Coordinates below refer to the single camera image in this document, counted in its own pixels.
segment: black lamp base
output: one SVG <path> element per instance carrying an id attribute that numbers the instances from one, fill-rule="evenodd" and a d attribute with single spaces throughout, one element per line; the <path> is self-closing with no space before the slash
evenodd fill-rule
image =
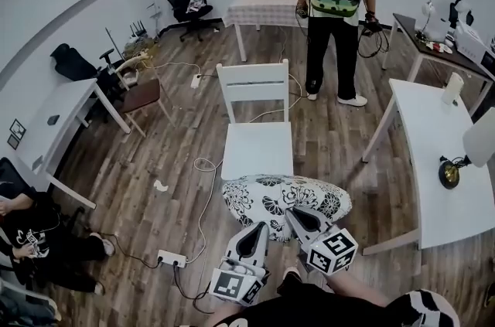
<path id="1" fill-rule="evenodd" d="M 456 188 L 460 180 L 459 168 L 454 165 L 452 161 L 449 161 L 444 157 L 441 157 L 440 161 L 442 161 L 439 167 L 439 179 L 441 184 L 447 189 Z"/>

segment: wooden chair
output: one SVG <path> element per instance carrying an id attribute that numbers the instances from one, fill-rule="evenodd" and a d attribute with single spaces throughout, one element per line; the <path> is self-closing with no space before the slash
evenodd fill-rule
<path id="1" fill-rule="evenodd" d="M 150 65 L 153 73 L 155 74 L 155 78 L 152 80 L 146 81 L 144 83 L 138 83 L 138 85 L 129 88 L 122 78 L 121 71 L 127 67 L 133 66 L 136 63 L 142 62 L 146 60 L 146 63 Z M 147 53 L 141 53 L 140 55 L 133 57 L 129 60 L 126 60 L 115 70 L 121 82 L 124 84 L 124 87 L 127 89 L 127 92 L 124 94 L 124 103 L 120 108 L 120 112 L 125 114 L 125 116 L 129 119 L 129 121 L 135 126 L 135 128 L 139 131 L 143 138 L 146 137 L 146 133 L 141 129 L 138 123 L 132 117 L 132 114 L 138 110 L 148 107 L 151 104 L 157 103 L 163 111 L 163 114 L 169 119 L 172 126 L 175 128 L 176 125 L 169 113 L 165 109 L 163 102 L 160 100 L 162 96 L 162 90 L 167 99 L 169 96 L 167 95 L 165 88 L 163 88 L 162 83 L 156 73 L 155 66 L 153 66 L 153 62 L 150 59 L 150 56 Z"/>
<path id="2" fill-rule="evenodd" d="M 230 118 L 222 179 L 294 175 L 288 121 L 288 61 L 229 67 L 217 64 L 217 72 Z M 238 124 L 232 102 L 240 100 L 283 100 L 284 122 Z"/>

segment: floral pillow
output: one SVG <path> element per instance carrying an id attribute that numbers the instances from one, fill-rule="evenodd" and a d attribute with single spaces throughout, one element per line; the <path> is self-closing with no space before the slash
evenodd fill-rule
<path id="1" fill-rule="evenodd" d="M 270 239 L 287 242 L 291 230 L 285 223 L 285 209 L 306 206 L 324 213 L 332 222 L 352 208 L 343 189 L 315 179 L 287 175 L 249 175 L 225 182 L 225 203 L 234 217 L 247 227 L 265 221 Z"/>

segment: wooden floor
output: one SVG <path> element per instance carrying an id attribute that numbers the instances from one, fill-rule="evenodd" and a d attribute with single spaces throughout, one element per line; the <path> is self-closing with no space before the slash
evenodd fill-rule
<path id="1" fill-rule="evenodd" d="M 256 32 L 254 26 L 245 26 L 243 32 L 249 63 L 278 62 L 285 32 L 287 43 L 282 56 L 289 58 L 290 73 L 303 84 L 306 39 L 299 29 L 264 26 Z M 205 32 L 203 43 L 194 38 L 181 43 L 179 33 L 171 31 L 162 37 L 155 64 L 195 63 L 202 73 L 212 74 L 218 63 L 241 62 L 233 27 L 218 33 Z M 371 45 L 366 40 L 362 47 L 368 50 Z M 357 109 L 336 102 L 332 46 L 326 55 L 319 99 L 302 99 L 290 111 L 295 174 L 334 183 L 350 193 L 353 210 L 341 224 L 362 247 L 406 233 L 417 224 L 408 146 L 399 118 L 370 163 L 360 162 L 391 97 L 388 79 L 405 79 L 413 58 L 402 34 L 394 42 L 389 70 L 381 70 L 381 56 L 359 58 L 356 85 L 369 103 Z M 218 163 L 222 159 L 228 116 L 216 78 L 204 77 L 196 90 L 189 87 L 195 72 L 195 67 L 184 65 L 159 69 L 175 104 L 176 129 L 157 107 L 149 109 L 147 117 L 138 116 L 148 133 L 146 139 L 136 130 L 124 135 L 113 121 L 102 124 L 95 119 L 78 138 L 60 175 L 63 182 L 97 204 L 95 211 L 88 210 L 80 219 L 83 223 L 95 231 L 116 233 L 126 252 L 150 264 L 155 263 L 158 249 L 191 258 L 202 246 L 197 220 L 210 193 L 213 173 L 198 172 L 193 161 L 204 157 Z M 445 66 L 428 63 L 421 68 L 417 82 L 442 86 L 448 75 Z M 466 82 L 463 98 L 470 106 L 481 84 L 462 75 Z M 295 81 L 291 81 L 291 91 L 299 92 Z M 243 103 L 236 106 L 236 116 L 249 121 L 277 106 Z M 262 121 L 281 119 L 282 114 L 277 113 L 265 115 Z M 493 162 L 490 169 L 495 177 Z M 153 187 L 157 179 L 169 187 L 166 192 Z M 228 240 L 240 229 L 224 204 L 220 187 L 219 174 L 203 219 L 207 251 L 181 270 L 184 290 L 190 296 L 207 286 Z M 54 196 L 67 212 L 78 206 L 57 191 Z M 437 291 L 453 304 L 463 325 L 493 325 L 493 308 L 483 310 L 482 297 L 486 286 L 495 280 L 489 262 L 494 241 L 495 234 L 490 231 L 423 251 L 409 245 L 375 256 L 358 256 L 350 270 L 391 297 L 416 288 Z M 261 291 L 261 300 L 275 296 L 284 267 L 294 264 L 297 250 L 294 240 L 286 246 L 270 243 L 268 267 L 272 276 Z M 200 325 L 205 319 L 191 301 L 181 297 L 171 267 L 150 270 L 117 250 L 103 263 L 89 263 L 88 270 L 106 287 L 104 297 L 51 285 L 46 288 L 63 313 L 64 325 Z M 309 280 L 323 285 L 316 273 Z M 218 303 L 206 296 L 199 306 L 211 311 Z"/>

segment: person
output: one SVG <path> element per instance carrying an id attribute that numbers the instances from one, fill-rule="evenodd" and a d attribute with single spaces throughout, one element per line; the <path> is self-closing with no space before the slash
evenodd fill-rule
<path id="1" fill-rule="evenodd" d="M 330 35 L 336 44 L 338 92 L 337 100 L 341 104 L 355 107 L 364 106 L 367 99 L 356 93 L 354 74 L 356 71 L 358 43 L 359 10 L 349 18 L 331 15 L 326 12 L 308 9 L 306 0 L 298 1 L 298 12 L 309 13 L 308 57 L 306 64 L 306 91 L 309 100 L 316 100 L 323 82 L 323 58 Z M 366 0 L 367 20 L 373 22 L 376 0 Z"/>
<path id="2" fill-rule="evenodd" d="M 296 267 L 285 270 L 280 295 L 249 308 L 225 302 L 205 327 L 284 327 L 303 325 L 459 327 L 452 306 L 440 295 L 412 291 L 391 300 L 347 271 L 325 276 L 334 291 L 305 284 Z"/>
<path id="3" fill-rule="evenodd" d="M 104 294 L 102 283 L 79 271 L 80 261 L 103 260 L 115 252 L 111 241 L 98 233 L 75 237 L 60 222 L 51 197 L 34 189 L 16 193 L 11 183 L 0 184 L 0 251 L 10 256 L 19 281 L 35 272 L 47 281 L 75 291 Z"/>

